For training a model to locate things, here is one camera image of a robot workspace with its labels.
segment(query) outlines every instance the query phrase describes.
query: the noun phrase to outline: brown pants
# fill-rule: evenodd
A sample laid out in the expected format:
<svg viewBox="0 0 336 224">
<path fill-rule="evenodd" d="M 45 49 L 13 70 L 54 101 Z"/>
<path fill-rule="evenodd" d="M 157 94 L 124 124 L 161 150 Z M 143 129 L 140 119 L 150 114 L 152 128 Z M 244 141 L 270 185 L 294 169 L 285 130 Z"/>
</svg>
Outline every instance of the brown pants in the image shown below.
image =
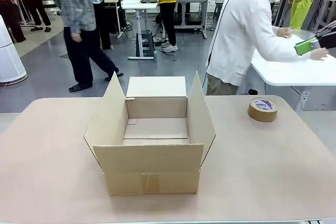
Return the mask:
<svg viewBox="0 0 336 224">
<path fill-rule="evenodd" d="M 224 83 L 221 79 L 207 74 L 208 88 L 206 95 L 236 95 L 238 87 L 230 83 Z"/>
</svg>

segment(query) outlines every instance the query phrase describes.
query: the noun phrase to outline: gray floor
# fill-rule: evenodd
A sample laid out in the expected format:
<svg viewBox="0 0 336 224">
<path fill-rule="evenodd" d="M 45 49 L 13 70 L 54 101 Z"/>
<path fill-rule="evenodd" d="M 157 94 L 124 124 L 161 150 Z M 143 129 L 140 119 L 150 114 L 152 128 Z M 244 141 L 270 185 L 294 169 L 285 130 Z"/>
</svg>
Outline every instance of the gray floor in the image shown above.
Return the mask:
<svg viewBox="0 0 336 224">
<path fill-rule="evenodd" d="M 154 25 L 154 22 L 148 22 L 153 32 L 156 31 Z M 184 44 L 183 48 L 175 54 L 175 57 L 159 52 L 157 63 L 127 60 L 128 56 L 135 54 L 135 47 L 127 38 L 127 36 L 129 38 L 135 36 L 134 30 L 127 32 L 127 36 L 123 35 L 119 40 L 115 35 L 111 35 L 114 50 L 107 51 L 107 54 L 125 73 L 125 76 L 120 79 L 124 92 L 126 92 L 130 76 L 186 76 L 189 89 L 195 71 L 198 71 L 202 80 L 205 77 L 206 55 L 213 35 L 211 31 L 207 33 L 207 40 L 201 34 L 195 35 L 193 31 L 177 33 L 177 45 L 181 47 Z M 61 33 L 23 56 L 22 62 L 28 73 L 28 79 L 14 86 L 0 87 L 0 113 L 21 112 L 32 101 L 40 98 L 102 96 L 107 87 L 107 83 L 103 80 L 106 74 L 94 63 L 92 64 L 95 77 L 93 88 L 79 93 L 68 92 L 68 88 L 75 84 L 75 80 L 70 61 L 61 57 L 66 53 Z M 253 80 L 252 88 L 257 89 L 260 94 L 265 93 L 264 82 L 258 74 L 252 72 L 250 76 Z M 267 94 L 279 95 L 291 106 L 295 106 L 298 99 L 296 92 L 289 87 L 267 86 Z M 336 88 L 314 88 L 306 110 L 336 110 Z"/>
</svg>

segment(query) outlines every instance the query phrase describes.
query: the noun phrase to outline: person in yellow hoodie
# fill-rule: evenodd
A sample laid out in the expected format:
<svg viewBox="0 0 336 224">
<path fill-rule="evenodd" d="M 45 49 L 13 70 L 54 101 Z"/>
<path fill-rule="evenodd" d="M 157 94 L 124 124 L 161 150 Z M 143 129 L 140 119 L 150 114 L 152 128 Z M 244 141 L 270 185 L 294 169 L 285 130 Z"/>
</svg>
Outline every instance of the person in yellow hoodie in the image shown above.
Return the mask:
<svg viewBox="0 0 336 224">
<path fill-rule="evenodd" d="M 176 34 L 174 28 L 174 9 L 176 0 L 159 0 L 160 1 L 160 13 L 162 17 L 162 23 L 168 34 L 169 41 L 162 44 L 164 52 L 176 52 L 178 50 L 176 45 Z"/>
</svg>

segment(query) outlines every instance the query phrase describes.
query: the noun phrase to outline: floor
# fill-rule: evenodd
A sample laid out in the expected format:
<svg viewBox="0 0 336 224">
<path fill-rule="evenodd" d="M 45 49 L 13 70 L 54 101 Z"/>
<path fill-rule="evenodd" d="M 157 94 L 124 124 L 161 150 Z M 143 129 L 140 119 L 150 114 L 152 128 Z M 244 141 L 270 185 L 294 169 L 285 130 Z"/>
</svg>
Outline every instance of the floor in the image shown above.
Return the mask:
<svg viewBox="0 0 336 224">
<path fill-rule="evenodd" d="M 61 22 L 54 22 L 53 31 L 61 30 Z M 148 22 L 148 26 L 155 32 L 155 23 Z M 187 89 L 190 88 L 195 71 L 203 81 L 205 78 L 205 62 L 207 51 L 213 32 L 207 31 L 208 39 L 202 34 L 194 34 L 193 31 L 177 33 L 177 45 L 180 50 L 175 56 L 168 56 L 158 52 L 158 61 L 131 61 L 128 56 L 135 55 L 133 37 L 135 31 L 124 34 L 120 39 L 111 34 L 113 50 L 106 53 L 115 64 L 124 72 L 120 82 L 126 93 L 130 76 L 185 76 Z M 95 77 L 93 88 L 80 93 L 69 93 L 68 88 L 75 84 L 72 68 L 64 45 L 62 33 L 53 38 L 45 37 L 45 34 L 27 35 L 27 48 L 25 44 L 17 44 L 17 50 L 22 55 L 22 62 L 28 73 L 28 79 L 14 86 L 0 87 L 0 132 L 7 128 L 32 101 L 48 97 L 101 97 L 107 87 L 104 81 L 106 74 L 95 64 L 92 71 Z M 275 94 L 283 97 L 292 107 L 295 106 L 298 95 L 289 87 L 279 88 L 264 86 L 264 82 L 251 70 L 252 88 L 260 94 Z M 311 92 L 311 97 L 302 113 L 302 119 L 311 127 L 329 150 L 336 155 L 336 87 L 318 87 Z M 335 224 L 336 219 L 325 220 L 323 224 Z"/>
</svg>

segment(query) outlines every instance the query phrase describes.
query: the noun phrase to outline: black pants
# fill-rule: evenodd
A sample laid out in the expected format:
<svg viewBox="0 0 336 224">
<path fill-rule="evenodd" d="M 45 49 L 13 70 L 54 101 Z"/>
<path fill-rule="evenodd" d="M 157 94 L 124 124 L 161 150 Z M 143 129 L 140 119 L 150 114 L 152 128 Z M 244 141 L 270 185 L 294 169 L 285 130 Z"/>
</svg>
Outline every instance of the black pants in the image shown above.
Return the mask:
<svg viewBox="0 0 336 224">
<path fill-rule="evenodd" d="M 6 27 L 10 27 L 12 30 L 13 37 L 17 42 L 21 42 L 25 39 L 22 33 L 21 27 L 16 18 L 16 6 L 10 0 L 0 1 L 0 15 L 2 16 Z"/>
<path fill-rule="evenodd" d="M 163 26 L 168 34 L 169 43 L 176 46 L 176 34 L 174 28 L 174 9 L 176 3 L 162 3 L 160 4 L 160 13 L 162 17 Z"/>
<path fill-rule="evenodd" d="M 111 46 L 110 32 L 108 21 L 105 13 L 105 2 L 93 4 L 96 17 L 96 39 L 95 43 L 100 47 L 100 40 L 103 48 Z"/>
<path fill-rule="evenodd" d="M 42 0 L 25 0 L 25 2 L 28 6 L 29 12 L 33 17 L 33 20 L 34 20 L 36 26 L 42 25 L 40 17 L 37 14 L 37 11 L 40 13 L 44 24 L 46 26 L 51 25 L 49 17 L 48 17 L 48 15 L 47 15 L 47 13 L 44 9 Z"/>
<path fill-rule="evenodd" d="M 97 47 L 93 40 L 95 31 L 81 31 L 82 42 L 77 43 L 71 37 L 69 27 L 64 28 L 64 40 L 68 50 L 68 56 L 72 64 L 75 80 L 79 84 L 91 84 L 93 82 L 91 58 L 104 72 L 112 76 L 119 69 L 112 60 Z"/>
</svg>

